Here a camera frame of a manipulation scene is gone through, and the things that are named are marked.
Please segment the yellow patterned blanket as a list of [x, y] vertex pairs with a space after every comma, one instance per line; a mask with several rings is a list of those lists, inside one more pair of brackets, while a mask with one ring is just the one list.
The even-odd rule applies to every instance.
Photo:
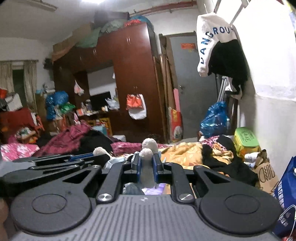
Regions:
[[183, 142], [165, 148], [161, 154], [163, 163], [177, 163], [188, 170], [192, 170], [194, 166], [222, 168], [229, 165], [233, 158], [233, 153], [219, 143]]

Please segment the maroon quilted jacket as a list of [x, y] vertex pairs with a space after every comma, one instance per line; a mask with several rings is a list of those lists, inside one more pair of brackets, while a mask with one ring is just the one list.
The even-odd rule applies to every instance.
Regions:
[[33, 157], [49, 156], [55, 154], [69, 154], [80, 146], [80, 140], [91, 130], [85, 121], [81, 124], [68, 127], [65, 131], [51, 138], [33, 154]]

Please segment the black clothing pile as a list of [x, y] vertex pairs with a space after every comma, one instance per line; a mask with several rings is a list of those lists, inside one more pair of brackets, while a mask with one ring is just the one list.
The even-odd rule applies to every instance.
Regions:
[[237, 156], [233, 141], [224, 135], [202, 143], [202, 164], [253, 187], [258, 182], [258, 175]]

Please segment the blue plastic bag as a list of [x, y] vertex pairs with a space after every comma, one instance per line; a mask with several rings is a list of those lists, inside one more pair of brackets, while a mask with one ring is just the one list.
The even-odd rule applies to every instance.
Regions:
[[228, 122], [226, 102], [216, 102], [208, 108], [205, 118], [201, 121], [200, 132], [205, 138], [226, 134]]

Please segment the orange and white hanging bag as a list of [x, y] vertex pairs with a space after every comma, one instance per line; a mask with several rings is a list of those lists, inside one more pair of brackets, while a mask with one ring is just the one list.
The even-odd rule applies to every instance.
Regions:
[[144, 120], [147, 117], [147, 108], [142, 94], [128, 94], [126, 97], [126, 110], [134, 120]]

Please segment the green lidded box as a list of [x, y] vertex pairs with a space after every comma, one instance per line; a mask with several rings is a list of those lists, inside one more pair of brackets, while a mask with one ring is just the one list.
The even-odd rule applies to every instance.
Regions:
[[245, 154], [261, 151], [257, 138], [247, 127], [239, 127], [235, 130], [233, 142], [236, 154], [241, 158], [244, 158]]

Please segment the grey door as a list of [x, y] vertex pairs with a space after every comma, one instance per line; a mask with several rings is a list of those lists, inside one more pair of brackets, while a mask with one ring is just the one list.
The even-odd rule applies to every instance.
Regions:
[[201, 77], [197, 71], [200, 58], [195, 32], [173, 35], [169, 40], [177, 77], [183, 138], [196, 138], [200, 122], [218, 98], [215, 76]]

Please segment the brown paper bag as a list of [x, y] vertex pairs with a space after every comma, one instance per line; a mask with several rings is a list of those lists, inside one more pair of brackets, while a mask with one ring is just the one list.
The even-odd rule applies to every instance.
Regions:
[[255, 187], [269, 194], [273, 194], [279, 183], [279, 178], [271, 166], [265, 149], [257, 155], [253, 172], [258, 176]]

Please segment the blue shopping bag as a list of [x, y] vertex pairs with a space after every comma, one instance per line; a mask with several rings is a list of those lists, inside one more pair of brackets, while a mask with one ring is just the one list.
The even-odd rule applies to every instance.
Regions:
[[273, 196], [283, 209], [273, 232], [284, 240], [295, 240], [295, 157], [292, 157]]

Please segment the dark red wooden wardrobe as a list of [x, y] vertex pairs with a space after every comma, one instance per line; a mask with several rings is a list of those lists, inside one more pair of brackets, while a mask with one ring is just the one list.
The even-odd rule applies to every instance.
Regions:
[[[53, 75], [55, 89], [67, 92], [77, 108], [98, 94], [117, 96], [119, 109], [107, 114], [113, 134], [124, 135], [129, 142], [167, 141], [164, 81], [155, 34], [147, 23], [103, 35], [93, 48], [71, 48], [53, 63]], [[143, 120], [129, 115], [129, 94], [143, 95], [147, 110]]]

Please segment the white and black hoodie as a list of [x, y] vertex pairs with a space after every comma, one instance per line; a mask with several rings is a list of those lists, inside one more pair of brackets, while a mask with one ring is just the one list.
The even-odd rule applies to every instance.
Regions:
[[218, 74], [228, 77], [225, 93], [241, 99], [248, 80], [247, 63], [233, 28], [215, 13], [199, 15], [196, 23], [201, 77]]

